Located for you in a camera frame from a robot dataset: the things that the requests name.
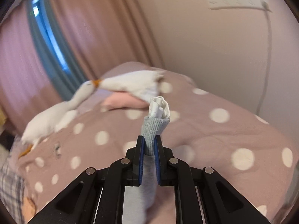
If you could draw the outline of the folded pink garment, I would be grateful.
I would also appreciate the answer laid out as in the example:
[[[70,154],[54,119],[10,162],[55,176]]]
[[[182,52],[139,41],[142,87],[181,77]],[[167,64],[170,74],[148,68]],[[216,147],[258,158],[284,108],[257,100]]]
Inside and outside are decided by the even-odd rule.
[[[102,102],[101,106],[107,110],[122,108],[143,109],[148,107],[149,103],[127,92],[113,92]]]

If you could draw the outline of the grey New York sweatshirt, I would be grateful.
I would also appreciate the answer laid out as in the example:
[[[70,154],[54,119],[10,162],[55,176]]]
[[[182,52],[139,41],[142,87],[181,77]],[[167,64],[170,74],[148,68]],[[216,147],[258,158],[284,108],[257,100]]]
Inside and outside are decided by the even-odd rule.
[[[161,135],[170,122],[167,101],[158,96],[151,99],[149,114],[144,118],[141,135],[145,139],[142,182],[139,187],[126,187],[122,223],[146,223],[147,210],[154,204],[157,179],[154,139]]]

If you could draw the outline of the teal curtain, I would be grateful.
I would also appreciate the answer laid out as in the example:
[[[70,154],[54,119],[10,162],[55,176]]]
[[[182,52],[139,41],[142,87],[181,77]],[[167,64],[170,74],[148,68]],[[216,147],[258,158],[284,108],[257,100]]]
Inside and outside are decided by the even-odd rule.
[[[26,0],[26,4],[41,64],[59,96],[68,101],[87,78],[58,25],[50,0]]]

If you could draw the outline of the folded orange printed clothes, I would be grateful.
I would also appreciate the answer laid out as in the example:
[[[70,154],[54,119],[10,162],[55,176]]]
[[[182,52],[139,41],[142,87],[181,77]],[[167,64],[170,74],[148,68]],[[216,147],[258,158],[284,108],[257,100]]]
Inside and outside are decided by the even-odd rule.
[[[29,197],[23,198],[22,215],[24,221],[28,223],[36,214],[36,205]]]

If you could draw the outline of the folded white garment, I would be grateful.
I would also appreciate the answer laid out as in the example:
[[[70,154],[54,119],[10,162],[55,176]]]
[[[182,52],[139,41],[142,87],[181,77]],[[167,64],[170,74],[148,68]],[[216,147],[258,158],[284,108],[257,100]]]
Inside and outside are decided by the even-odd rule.
[[[124,91],[150,103],[159,95],[159,80],[163,77],[162,71],[141,70],[105,78],[99,86],[108,91]]]

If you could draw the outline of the pink curtain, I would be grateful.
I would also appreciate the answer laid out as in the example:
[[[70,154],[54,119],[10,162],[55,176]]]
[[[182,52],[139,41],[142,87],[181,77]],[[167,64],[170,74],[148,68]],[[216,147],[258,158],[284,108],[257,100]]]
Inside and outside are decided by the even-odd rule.
[[[125,62],[163,67],[137,0],[50,0],[87,80]],[[36,52],[26,0],[1,0],[1,108],[22,133],[38,113],[62,100]]]

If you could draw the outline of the plaid blue grey pillow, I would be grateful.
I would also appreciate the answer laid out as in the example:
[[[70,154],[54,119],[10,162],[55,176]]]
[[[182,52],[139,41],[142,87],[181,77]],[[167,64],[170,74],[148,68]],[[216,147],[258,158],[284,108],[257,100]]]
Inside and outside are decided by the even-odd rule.
[[[1,167],[1,200],[16,223],[25,223],[22,214],[24,180],[6,162]]]

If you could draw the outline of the white power strip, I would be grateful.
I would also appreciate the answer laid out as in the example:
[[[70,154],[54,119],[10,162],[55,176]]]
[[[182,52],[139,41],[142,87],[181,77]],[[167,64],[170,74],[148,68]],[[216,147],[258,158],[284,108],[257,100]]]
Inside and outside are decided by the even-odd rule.
[[[268,0],[207,0],[211,10],[258,9],[270,11]]]

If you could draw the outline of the pink polka dot duvet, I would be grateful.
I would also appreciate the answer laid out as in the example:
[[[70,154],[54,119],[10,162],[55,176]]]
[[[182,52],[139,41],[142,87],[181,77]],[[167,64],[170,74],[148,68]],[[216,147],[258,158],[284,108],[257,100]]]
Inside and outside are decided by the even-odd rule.
[[[127,62],[105,77],[141,70],[160,71]],[[259,116],[198,89],[186,76],[162,72],[159,93],[170,106],[163,145],[193,167],[215,167],[270,222],[280,223],[292,207],[295,144]],[[101,104],[111,94],[97,88],[17,161],[24,197],[34,202],[36,214],[85,168],[107,167],[135,146],[149,108],[107,110]]]

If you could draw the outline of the white goose plush toy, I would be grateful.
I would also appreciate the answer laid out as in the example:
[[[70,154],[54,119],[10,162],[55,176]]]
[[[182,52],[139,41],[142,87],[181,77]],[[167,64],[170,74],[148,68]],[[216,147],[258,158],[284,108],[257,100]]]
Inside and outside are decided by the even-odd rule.
[[[75,111],[99,87],[101,80],[84,82],[69,101],[63,101],[40,112],[27,124],[21,137],[22,144],[27,144],[27,149],[19,154],[19,158],[36,148],[41,139],[54,132],[65,114]]]

